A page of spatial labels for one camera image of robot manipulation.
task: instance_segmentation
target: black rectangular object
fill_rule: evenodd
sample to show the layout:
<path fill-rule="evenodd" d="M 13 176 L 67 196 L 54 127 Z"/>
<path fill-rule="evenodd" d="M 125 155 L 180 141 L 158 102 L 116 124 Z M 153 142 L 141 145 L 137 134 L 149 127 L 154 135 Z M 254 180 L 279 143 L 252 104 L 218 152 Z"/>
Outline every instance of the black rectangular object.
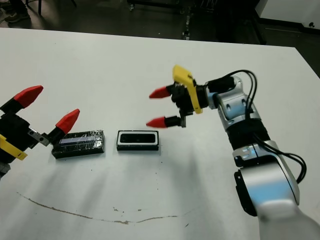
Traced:
<path fill-rule="evenodd" d="M 158 131 L 120 130 L 116 139 L 118 151 L 158 151 Z"/>
<path fill-rule="evenodd" d="M 94 130 L 68 133 L 53 146 L 51 153 L 56 159 L 61 159 L 104 152 L 104 131 Z"/>

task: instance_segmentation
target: white table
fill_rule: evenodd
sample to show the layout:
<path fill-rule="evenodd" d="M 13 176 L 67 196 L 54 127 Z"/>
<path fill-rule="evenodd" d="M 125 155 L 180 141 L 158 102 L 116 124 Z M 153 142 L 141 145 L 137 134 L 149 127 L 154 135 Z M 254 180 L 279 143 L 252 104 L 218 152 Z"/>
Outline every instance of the white table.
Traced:
<path fill-rule="evenodd" d="M 239 69 L 256 73 L 255 105 L 271 139 L 306 160 L 300 208 L 320 223 L 320 81 L 295 48 L 6 28 L 0 46 L 0 103 L 43 85 L 19 113 L 31 127 L 49 132 L 79 108 L 72 131 L 102 129 L 106 140 L 102 155 L 55 160 L 38 144 L 15 160 L 0 182 L 2 240 L 259 239 L 258 219 L 238 200 L 217 111 L 160 130 L 158 153 L 116 151 L 118 130 L 146 130 L 152 118 L 178 113 L 169 98 L 148 99 L 172 83 L 175 64 L 199 84 Z"/>

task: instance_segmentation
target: floor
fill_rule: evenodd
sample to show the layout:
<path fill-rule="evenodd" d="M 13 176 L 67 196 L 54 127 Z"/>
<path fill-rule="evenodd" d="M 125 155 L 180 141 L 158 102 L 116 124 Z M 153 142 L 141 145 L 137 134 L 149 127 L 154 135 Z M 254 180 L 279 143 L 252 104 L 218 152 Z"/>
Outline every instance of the floor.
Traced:
<path fill-rule="evenodd" d="M 29 3 L 28 8 L 31 20 L 8 24 L 2 21 L 6 16 L 5 11 L 2 11 L 0 27 L 165 39 L 181 39 L 185 30 L 186 14 L 180 14 L 172 9 L 136 5 L 133 11 L 129 11 L 126 0 L 75 0 L 75 2 L 77 7 L 71 0 L 42 0 L 42 16 L 39 16 L 38 1 L 34 0 Z M 183 4 L 190 6 L 191 2 L 192 0 L 186 0 Z M 320 35 L 266 24 L 262 24 L 261 28 L 268 45 L 296 47 L 320 77 L 320 54 L 316 54 L 320 53 Z M 194 15 L 189 29 L 190 40 L 218 41 L 211 15 Z M 259 44 L 252 24 L 246 21 L 237 27 L 235 40 L 237 43 Z"/>

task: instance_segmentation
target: red gripper tip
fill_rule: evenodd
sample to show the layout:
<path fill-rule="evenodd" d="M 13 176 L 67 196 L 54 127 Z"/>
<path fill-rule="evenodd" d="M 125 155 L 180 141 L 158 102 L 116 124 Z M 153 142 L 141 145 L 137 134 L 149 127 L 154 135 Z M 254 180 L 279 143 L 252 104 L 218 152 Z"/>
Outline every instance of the red gripper tip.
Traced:
<path fill-rule="evenodd" d="M 55 126 L 61 129 L 65 134 L 67 134 L 77 121 L 79 113 L 80 110 L 78 108 L 76 110 L 73 110 L 72 112 L 61 118 L 61 120 Z"/>
<path fill-rule="evenodd" d="M 159 129 L 165 129 L 167 128 L 166 123 L 165 123 L 165 117 L 158 117 L 155 119 L 152 119 L 151 121 L 147 122 L 147 126 L 148 127 L 152 127 L 152 128 L 159 128 Z"/>
<path fill-rule="evenodd" d="M 41 85 L 31 86 L 19 92 L 13 99 L 19 102 L 23 108 L 26 108 L 36 100 L 43 89 L 44 87 Z"/>
<path fill-rule="evenodd" d="M 151 93 L 149 95 L 149 98 L 150 99 L 162 99 L 165 97 L 169 97 L 170 95 L 171 94 L 170 94 L 170 92 L 168 92 L 167 87 L 164 86 L 164 87 L 161 87 L 161 88 L 154 90 L 153 93 Z"/>

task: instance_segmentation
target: dirt mark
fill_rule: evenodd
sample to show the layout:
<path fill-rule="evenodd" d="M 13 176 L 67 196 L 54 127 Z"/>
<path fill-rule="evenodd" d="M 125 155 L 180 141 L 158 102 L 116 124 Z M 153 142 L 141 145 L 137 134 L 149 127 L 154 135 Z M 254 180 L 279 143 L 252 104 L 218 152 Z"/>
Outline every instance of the dirt mark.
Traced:
<path fill-rule="evenodd" d="M 170 215 L 170 216 L 156 216 L 156 217 L 151 217 L 151 218 L 147 218 L 147 219 L 144 219 L 144 220 L 141 220 L 141 221 L 120 221 L 120 220 L 106 220 L 106 219 L 98 219 L 98 218 L 94 218 L 94 217 L 91 217 L 91 216 L 85 216 L 85 215 L 81 215 L 81 214 L 77 214 L 77 213 L 74 213 L 74 212 L 69 212 L 69 211 L 65 211 L 65 210 L 61 210 L 61 209 L 57 209 L 53 206 L 47 206 L 47 205 L 44 205 L 44 204 L 41 204 L 39 202 L 36 202 L 22 194 L 20 194 L 19 192 L 16 192 L 17 194 L 19 194 L 21 197 L 23 197 L 24 199 L 30 201 L 31 203 L 33 204 L 36 204 L 40 207 L 43 207 L 43 208 L 46 208 L 46 209 L 51 209 L 51 210 L 54 210 L 56 212 L 60 212 L 60 213 L 63 213 L 63 214 L 70 214 L 70 215 L 73 215 L 73 216 L 77 216 L 77 217 L 81 217 L 81 218 L 85 218 L 85 219 L 90 219 L 90 220 L 96 220 L 96 221 L 102 221 L 102 222 L 108 222 L 108 223 L 117 223 L 117 224 L 124 224 L 124 225 L 129 225 L 129 223 L 133 223 L 133 224 L 139 224 L 139 223 L 143 223 L 143 222 L 146 222 L 146 221 L 150 221 L 150 220 L 156 220 L 156 219 L 166 219 L 166 218 L 177 218 L 179 216 L 177 215 Z M 191 211 L 188 211 L 186 212 L 185 214 L 181 215 L 182 217 L 185 216 L 186 214 L 190 213 Z"/>

